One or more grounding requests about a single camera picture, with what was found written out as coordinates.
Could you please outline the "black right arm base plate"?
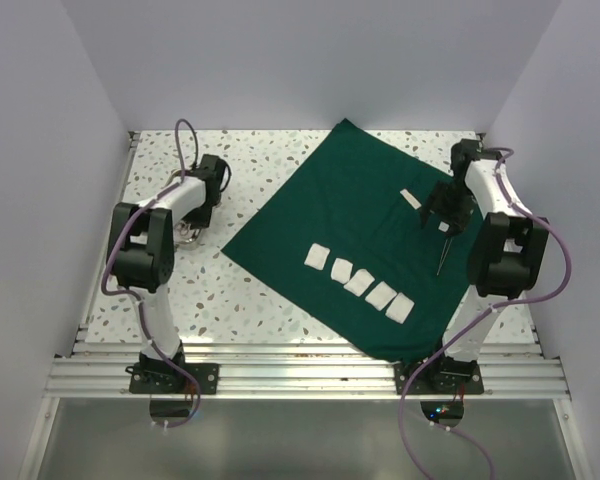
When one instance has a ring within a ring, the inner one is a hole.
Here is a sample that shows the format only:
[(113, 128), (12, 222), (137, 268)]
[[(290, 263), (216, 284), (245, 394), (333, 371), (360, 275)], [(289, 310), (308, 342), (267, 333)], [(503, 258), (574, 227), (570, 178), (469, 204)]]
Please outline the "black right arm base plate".
[(485, 391), (476, 361), (459, 362), (442, 356), (420, 372), (407, 389), (408, 395), (481, 395)]

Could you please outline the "steel hemostat forceps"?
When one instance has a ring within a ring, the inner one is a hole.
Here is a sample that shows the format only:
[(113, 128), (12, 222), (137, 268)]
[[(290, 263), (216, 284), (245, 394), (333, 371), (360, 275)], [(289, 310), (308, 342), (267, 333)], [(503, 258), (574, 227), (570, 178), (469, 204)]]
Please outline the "steel hemostat forceps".
[(179, 239), (188, 238), (191, 234), (191, 229), (188, 223), (178, 222), (174, 226), (174, 235)]

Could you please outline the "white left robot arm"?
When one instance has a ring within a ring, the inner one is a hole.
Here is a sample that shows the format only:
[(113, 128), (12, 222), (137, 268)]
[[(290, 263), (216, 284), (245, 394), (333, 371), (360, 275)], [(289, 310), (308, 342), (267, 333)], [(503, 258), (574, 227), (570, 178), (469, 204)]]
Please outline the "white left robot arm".
[(183, 224), (186, 234), (207, 229), (231, 177), (227, 161), (205, 154), (172, 174), (155, 195), (113, 210), (101, 291), (131, 300), (143, 342), (140, 367), (154, 367), (152, 379), (165, 392), (181, 390), (188, 379), (168, 298), (177, 226)]

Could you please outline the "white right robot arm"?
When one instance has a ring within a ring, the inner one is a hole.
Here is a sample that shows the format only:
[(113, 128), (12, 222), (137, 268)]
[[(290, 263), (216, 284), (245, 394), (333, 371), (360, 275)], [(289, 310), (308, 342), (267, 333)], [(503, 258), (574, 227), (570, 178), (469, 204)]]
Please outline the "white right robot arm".
[(462, 139), (451, 148), (451, 171), (452, 179), (438, 181), (419, 208), (422, 226), (432, 215), (441, 221), (440, 260), (467, 231), (473, 213), (483, 220), (466, 262), (469, 289), (441, 338), (444, 352), (418, 375), (441, 393), (476, 379), (482, 345), (503, 311), (493, 305), (516, 300), (535, 285), (548, 240), (545, 227), (514, 210), (518, 197), (502, 153)]

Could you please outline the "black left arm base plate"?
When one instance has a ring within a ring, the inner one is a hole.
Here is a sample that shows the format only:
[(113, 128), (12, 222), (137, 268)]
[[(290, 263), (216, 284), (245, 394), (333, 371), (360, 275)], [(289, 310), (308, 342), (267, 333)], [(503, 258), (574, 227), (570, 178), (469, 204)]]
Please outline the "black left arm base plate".
[(143, 368), (139, 363), (127, 366), (125, 372), (131, 376), (129, 392), (131, 394), (185, 394), (200, 393), (202, 395), (215, 395), (219, 380), (219, 365), (215, 363), (186, 363), (182, 366), (198, 385), (182, 373), (168, 365), (159, 364), (156, 371)]

